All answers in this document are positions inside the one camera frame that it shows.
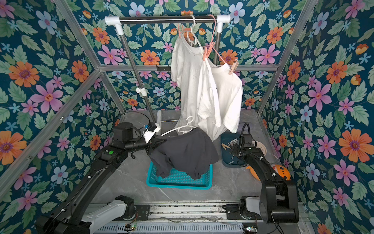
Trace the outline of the pink clothespin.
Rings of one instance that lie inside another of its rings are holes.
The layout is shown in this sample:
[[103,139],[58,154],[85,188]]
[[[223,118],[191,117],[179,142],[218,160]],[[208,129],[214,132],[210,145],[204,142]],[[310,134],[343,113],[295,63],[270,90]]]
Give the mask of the pink clothespin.
[[179,23],[177,25],[177,29],[178,29],[179,38],[182,38],[183,35],[184,35],[184,29],[185,29],[185,27],[182,24]]
[[214,49],[215,49],[215,42],[211,42],[204,47],[203,61],[209,58],[210,54],[212,53]]

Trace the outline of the white printed t-shirt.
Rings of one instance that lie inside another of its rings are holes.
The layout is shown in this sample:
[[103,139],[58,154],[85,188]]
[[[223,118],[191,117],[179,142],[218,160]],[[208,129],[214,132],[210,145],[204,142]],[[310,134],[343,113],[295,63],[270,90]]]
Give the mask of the white printed t-shirt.
[[213,124],[212,119],[206,120],[207,134],[212,140],[216,140],[221,134],[229,130],[236,133],[240,123],[240,114],[243,97],[242,80],[231,71],[228,64],[217,66],[210,60],[212,75],[216,84],[219,102],[219,114],[221,126]]

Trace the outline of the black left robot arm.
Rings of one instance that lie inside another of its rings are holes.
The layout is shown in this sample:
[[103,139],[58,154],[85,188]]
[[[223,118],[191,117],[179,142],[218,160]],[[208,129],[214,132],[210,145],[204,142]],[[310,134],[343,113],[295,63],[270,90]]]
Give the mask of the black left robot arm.
[[160,129],[159,124],[150,122],[141,136],[134,139],[136,128],[132,123],[122,122],[116,126],[113,142],[94,157],[89,172],[68,198],[50,215],[38,218],[35,223],[38,233],[93,234],[116,218],[135,218],[134,200],[127,196],[118,196],[113,202],[93,213],[85,212],[100,188],[131,153],[145,150],[149,154],[164,143],[155,136]]

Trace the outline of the pink wire hanger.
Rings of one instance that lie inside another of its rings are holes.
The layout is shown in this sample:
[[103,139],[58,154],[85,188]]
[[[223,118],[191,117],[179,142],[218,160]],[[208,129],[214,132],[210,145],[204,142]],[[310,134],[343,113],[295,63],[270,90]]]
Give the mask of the pink wire hanger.
[[223,32],[223,26],[224,24],[231,22],[231,17],[230,15],[218,15],[218,16],[210,15],[210,16],[214,20],[214,27],[213,27],[211,42],[215,42],[215,49],[213,50],[215,53],[213,57],[213,63],[216,65],[220,57],[219,50],[220,50],[220,42],[221,42],[221,35]]

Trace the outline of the beige clothespin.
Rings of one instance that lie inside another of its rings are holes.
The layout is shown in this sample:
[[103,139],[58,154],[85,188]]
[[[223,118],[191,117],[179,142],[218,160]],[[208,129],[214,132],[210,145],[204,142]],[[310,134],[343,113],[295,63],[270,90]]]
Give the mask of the beige clothespin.
[[238,60],[236,59],[235,61],[234,61],[234,63],[232,64],[232,66],[231,66],[231,69],[230,69],[230,71],[229,71],[229,75],[232,75],[235,71],[236,71],[236,69],[237,69],[237,67],[239,66],[239,62],[238,62]]

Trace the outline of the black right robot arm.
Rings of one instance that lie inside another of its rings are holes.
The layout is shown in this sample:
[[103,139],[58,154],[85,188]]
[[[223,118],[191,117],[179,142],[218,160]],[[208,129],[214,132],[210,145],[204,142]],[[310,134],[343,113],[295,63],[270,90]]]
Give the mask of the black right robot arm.
[[253,138],[249,123],[244,123],[239,133],[223,133],[220,140],[223,165],[247,169],[262,185],[258,197],[243,196],[238,205],[225,205],[228,218],[255,216],[264,223],[297,223],[297,188],[290,172],[266,160],[267,148]]

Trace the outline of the white plastic hanger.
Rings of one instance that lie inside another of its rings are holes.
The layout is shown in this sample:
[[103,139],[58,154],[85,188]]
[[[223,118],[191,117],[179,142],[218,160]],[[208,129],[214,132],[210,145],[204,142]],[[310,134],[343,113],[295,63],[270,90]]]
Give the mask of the white plastic hanger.
[[203,46],[201,45],[200,41],[198,40],[197,36],[195,35],[194,33],[194,26],[196,25],[196,18],[194,15],[191,15],[191,16],[181,16],[180,18],[181,22],[187,22],[188,20],[191,20],[192,21],[192,25],[190,27],[185,27],[184,29],[184,35],[182,38],[179,38],[179,35],[178,35],[178,38],[179,39],[185,39],[187,41],[189,41],[191,43],[191,46],[199,46],[200,48],[203,48]]
[[171,130],[163,133],[161,136],[168,135],[169,133],[174,132],[174,131],[176,131],[178,133],[182,133],[184,135],[184,134],[192,131],[193,129],[195,129],[195,127],[191,125],[191,123],[194,121],[194,117],[193,116],[187,117],[186,121],[187,121],[186,125],[183,125],[183,126],[180,126],[180,127],[176,127],[174,129],[171,129]]

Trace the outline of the plain white t-shirt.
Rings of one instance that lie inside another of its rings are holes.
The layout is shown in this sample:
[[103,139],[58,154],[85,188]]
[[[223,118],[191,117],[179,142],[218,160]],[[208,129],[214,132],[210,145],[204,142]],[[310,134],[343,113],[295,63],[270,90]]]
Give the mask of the plain white t-shirt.
[[203,60],[203,48],[192,47],[185,38],[178,38],[171,62],[171,78],[181,92],[181,116],[177,125],[199,127],[213,137],[222,125],[217,87],[208,60]]

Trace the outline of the dark grey t-shirt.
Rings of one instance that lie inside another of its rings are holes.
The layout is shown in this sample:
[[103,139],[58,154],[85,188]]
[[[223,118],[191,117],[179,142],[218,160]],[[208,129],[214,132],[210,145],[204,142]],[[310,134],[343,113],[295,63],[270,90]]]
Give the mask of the dark grey t-shirt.
[[156,167],[156,174],[162,178],[168,177],[174,168],[198,180],[219,160],[213,141],[199,128],[184,135],[158,136],[156,139],[164,142],[149,157]]

